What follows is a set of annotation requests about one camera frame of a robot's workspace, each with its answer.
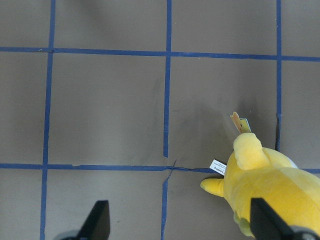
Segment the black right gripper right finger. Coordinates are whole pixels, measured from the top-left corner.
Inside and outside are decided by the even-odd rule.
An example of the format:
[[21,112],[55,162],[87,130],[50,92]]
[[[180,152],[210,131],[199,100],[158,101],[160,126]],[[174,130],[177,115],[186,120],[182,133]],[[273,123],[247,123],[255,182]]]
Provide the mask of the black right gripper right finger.
[[250,230],[256,240],[293,239],[293,230],[263,198],[251,199]]

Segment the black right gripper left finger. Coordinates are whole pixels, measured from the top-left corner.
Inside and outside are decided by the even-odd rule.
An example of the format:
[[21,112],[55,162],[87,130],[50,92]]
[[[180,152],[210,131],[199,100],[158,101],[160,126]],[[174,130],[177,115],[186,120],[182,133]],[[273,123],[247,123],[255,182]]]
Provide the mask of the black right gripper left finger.
[[98,200],[80,231],[77,240],[108,240],[111,233],[110,208],[108,200]]

